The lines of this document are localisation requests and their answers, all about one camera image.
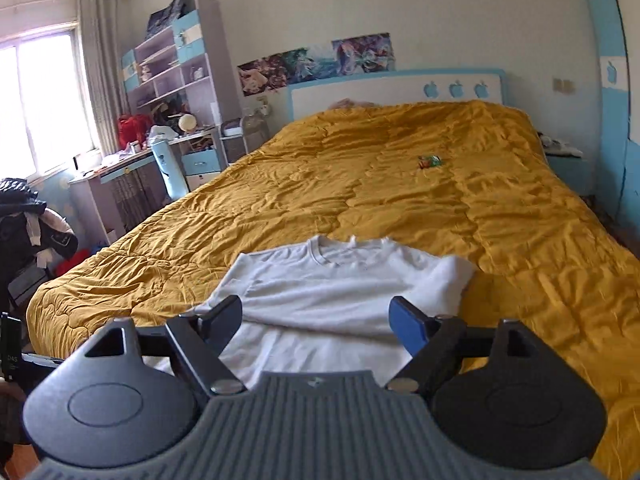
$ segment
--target pillow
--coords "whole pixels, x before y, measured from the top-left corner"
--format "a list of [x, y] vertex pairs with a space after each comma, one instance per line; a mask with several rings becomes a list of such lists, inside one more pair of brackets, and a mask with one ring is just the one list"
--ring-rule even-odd
[[327, 110], [338, 110], [340, 108], [374, 108], [376, 106], [380, 105], [368, 101], [352, 101], [347, 97], [346, 99], [341, 99], [329, 105]]

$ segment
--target headboard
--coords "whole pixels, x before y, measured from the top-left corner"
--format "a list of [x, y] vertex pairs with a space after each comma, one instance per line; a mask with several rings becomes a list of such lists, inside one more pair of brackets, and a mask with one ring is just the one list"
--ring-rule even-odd
[[293, 121], [346, 98], [381, 105], [473, 99], [506, 104], [506, 74], [496, 68], [377, 72], [293, 84], [288, 91]]

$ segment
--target gray gripper base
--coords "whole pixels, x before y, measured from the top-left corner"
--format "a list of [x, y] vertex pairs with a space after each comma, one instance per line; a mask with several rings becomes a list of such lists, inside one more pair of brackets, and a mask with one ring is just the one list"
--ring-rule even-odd
[[370, 372], [354, 372], [264, 373], [252, 391], [213, 399], [191, 432], [153, 459], [110, 470], [83, 470], [45, 460], [28, 479], [604, 480], [604, 476], [586, 460], [529, 472], [480, 462], [442, 434], [420, 397], [383, 390]]

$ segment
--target mustard yellow comforter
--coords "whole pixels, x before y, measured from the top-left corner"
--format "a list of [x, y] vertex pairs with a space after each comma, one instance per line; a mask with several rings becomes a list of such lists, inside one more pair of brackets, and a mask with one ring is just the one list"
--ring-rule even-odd
[[[421, 170], [435, 154], [440, 168]], [[161, 324], [203, 301], [243, 251], [390, 236], [481, 269], [462, 315], [519, 318], [609, 411], [594, 459], [640, 469], [640, 264], [548, 168], [526, 115], [498, 105], [324, 112], [290, 124], [219, 178], [42, 285], [35, 350], [64, 357], [112, 317]]]

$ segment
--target curtain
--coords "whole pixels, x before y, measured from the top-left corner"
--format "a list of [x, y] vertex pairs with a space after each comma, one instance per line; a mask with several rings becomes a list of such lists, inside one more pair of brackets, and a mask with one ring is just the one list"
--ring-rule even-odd
[[120, 80], [118, 13], [121, 6], [122, 0], [78, 0], [79, 47], [85, 68], [83, 83], [102, 156], [120, 150], [117, 121], [129, 111]]

